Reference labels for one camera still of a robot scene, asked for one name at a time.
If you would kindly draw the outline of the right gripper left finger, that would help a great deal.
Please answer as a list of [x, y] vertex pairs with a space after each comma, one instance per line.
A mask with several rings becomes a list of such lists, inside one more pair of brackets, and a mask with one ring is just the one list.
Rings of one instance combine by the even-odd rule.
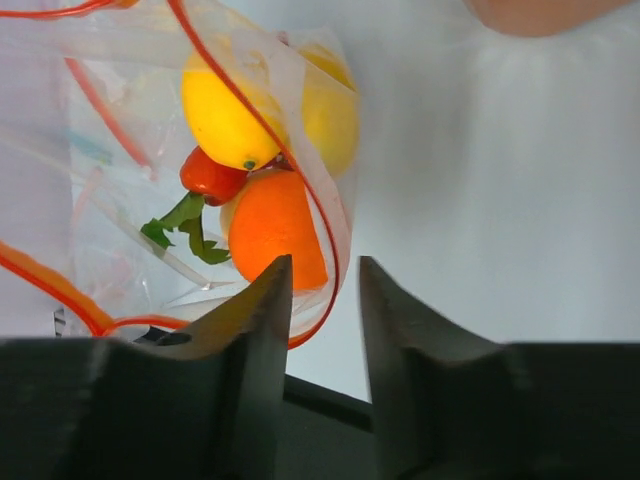
[[5, 479], [270, 479], [292, 261], [155, 343], [1, 344]]

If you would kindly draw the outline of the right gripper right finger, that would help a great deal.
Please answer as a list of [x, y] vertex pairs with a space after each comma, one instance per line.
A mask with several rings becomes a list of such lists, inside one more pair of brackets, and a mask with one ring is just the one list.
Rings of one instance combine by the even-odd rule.
[[635, 479], [635, 343], [495, 343], [359, 261], [372, 423], [386, 479]]

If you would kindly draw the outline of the orange tangerine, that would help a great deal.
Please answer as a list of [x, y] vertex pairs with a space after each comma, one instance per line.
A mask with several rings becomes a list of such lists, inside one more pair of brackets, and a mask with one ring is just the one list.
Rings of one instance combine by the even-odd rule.
[[247, 281], [276, 257], [290, 255], [294, 290], [314, 290], [328, 282], [305, 184], [295, 171], [272, 169], [250, 177], [235, 201], [227, 243]]

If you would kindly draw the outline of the red chili pepper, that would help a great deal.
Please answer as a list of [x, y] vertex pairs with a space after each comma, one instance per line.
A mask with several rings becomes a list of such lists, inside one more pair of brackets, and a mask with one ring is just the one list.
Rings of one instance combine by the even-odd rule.
[[140, 232], [162, 251], [173, 246], [166, 233], [177, 229], [188, 236], [191, 253], [207, 265], [230, 259], [227, 249], [218, 248], [215, 240], [206, 240], [202, 225], [205, 206], [222, 206], [230, 202], [247, 182], [248, 172], [221, 165], [200, 147], [186, 158], [179, 172], [185, 196], [161, 218], [152, 218]]

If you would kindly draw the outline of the clear zip top bag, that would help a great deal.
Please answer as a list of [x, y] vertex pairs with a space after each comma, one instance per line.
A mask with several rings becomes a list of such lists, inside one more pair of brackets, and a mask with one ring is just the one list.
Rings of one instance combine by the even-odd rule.
[[[305, 184], [328, 273], [321, 288], [293, 289], [289, 344], [307, 342], [346, 276], [359, 149], [351, 168], [334, 178], [307, 137], [309, 63], [298, 49], [311, 43], [347, 63], [327, 28], [271, 30], [220, 1], [3, 2], [2, 268], [57, 302], [70, 321], [66, 335], [175, 330], [251, 283], [231, 254], [217, 265], [194, 256], [177, 229], [166, 233], [173, 243], [166, 251], [140, 232], [187, 193], [179, 172], [200, 146], [185, 120], [181, 80], [197, 51], [282, 148], [263, 167], [245, 170], [247, 182], [279, 169], [297, 172]], [[227, 74], [226, 50], [264, 56], [267, 91], [284, 115], [288, 144]], [[205, 239], [228, 251], [239, 193], [202, 212]]]

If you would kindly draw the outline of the yellow lemon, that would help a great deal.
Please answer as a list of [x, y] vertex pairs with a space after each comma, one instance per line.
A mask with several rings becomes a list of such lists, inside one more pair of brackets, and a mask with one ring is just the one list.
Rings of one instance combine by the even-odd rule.
[[[279, 141], [288, 144], [284, 115], [267, 91], [269, 67], [264, 56], [251, 51], [242, 57], [226, 50], [221, 57], [229, 77], [269, 123]], [[184, 65], [181, 100], [187, 126], [198, 146], [218, 163], [253, 171], [282, 151], [197, 51]]]

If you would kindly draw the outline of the yellow mango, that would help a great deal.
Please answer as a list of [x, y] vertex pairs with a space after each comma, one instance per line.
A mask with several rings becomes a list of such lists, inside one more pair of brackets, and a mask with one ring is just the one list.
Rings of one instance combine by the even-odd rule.
[[302, 116], [305, 132], [329, 174], [338, 178], [356, 158], [360, 136], [360, 96], [347, 63], [319, 45], [298, 49], [306, 67]]

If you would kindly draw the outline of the orange plastic bin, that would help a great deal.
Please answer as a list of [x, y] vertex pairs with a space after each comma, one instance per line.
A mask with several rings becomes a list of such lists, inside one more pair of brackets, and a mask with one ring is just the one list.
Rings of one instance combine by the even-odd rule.
[[541, 38], [597, 20], [631, 0], [466, 0], [465, 6], [487, 28], [504, 35]]

